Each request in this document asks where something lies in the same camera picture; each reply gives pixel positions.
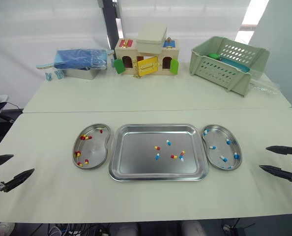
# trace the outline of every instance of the white curtain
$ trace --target white curtain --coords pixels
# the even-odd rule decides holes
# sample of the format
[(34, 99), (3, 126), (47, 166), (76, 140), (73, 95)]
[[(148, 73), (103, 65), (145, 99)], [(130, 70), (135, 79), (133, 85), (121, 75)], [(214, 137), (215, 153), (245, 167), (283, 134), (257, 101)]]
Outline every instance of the white curtain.
[(108, 48), (97, 0), (0, 0), (0, 94), (24, 107), (57, 49)]
[(179, 40), (179, 61), (190, 61), (191, 49), (213, 36), (234, 40), (250, 0), (118, 0), (123, 32), (137, 37), (147, 23), (168, 26)]

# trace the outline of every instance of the plastic bag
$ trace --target plastic bag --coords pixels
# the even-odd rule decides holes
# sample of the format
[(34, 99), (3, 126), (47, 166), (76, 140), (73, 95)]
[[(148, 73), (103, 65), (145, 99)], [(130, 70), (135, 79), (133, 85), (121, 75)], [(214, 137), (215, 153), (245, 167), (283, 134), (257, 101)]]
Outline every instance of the plastic bag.
[(54, 67), (57, 69), (107, 69), (107, 52), (103, 49), (58, 50)]
[(280, 92), (280, 86), (277, 83), (264, 80), (252, 79), (249, 88), (251, 90), (267, 93), (267, 94), (278, 94)]

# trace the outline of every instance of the metal tray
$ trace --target metal tray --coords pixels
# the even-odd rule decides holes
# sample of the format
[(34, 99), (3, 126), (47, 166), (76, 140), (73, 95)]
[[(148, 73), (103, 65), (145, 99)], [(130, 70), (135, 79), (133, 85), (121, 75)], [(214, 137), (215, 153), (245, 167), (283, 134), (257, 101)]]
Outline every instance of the metal tray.
[[(92, 136), (92, 139), (81, 140), (82, 135)], [(73, 146), (73, 163), (81, 169), (90, 169), (100, 166), (107, 158), (107, 142), (110, 137), (110, 128), (105, 124), (93, 124), (85, 128), (77, 137)]]
[[(217, 124), (207, 125), (203, 128), (202, 137), (207, 158), (214, 167), (224, 171), (233, 171), (241, 165), (241, 148), (229, 130)], [(238, 159), (234, 158), (234, 153), (237, 153)], [(227, 162), (224, 162), (220, 156), (227, 158)]]
[(200, 180), (208, 173), (208, 162), (201, 137), (192, 125), (127, 124), (115, 135), (109, 173), (118, 181)]

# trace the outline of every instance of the black pole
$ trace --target black pole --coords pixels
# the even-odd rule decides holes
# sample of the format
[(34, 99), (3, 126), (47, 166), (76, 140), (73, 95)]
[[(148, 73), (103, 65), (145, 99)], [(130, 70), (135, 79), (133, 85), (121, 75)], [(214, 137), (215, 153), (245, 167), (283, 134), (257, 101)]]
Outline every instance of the black pole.
[(116, 10), (112, 0), (102, 0), (102, 12), (107, 27), (107, 35), (111, 49), (115, 49), (118, 42)]

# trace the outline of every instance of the yellow door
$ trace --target yellow door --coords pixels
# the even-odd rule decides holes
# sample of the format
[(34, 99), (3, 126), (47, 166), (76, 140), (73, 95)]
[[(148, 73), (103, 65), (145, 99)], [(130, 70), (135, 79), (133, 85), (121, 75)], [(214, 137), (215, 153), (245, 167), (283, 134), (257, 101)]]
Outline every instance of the yellow door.
[(140, 60), (137, 62), (139, 76), (147, 75), (158, 70), (157, 57)]

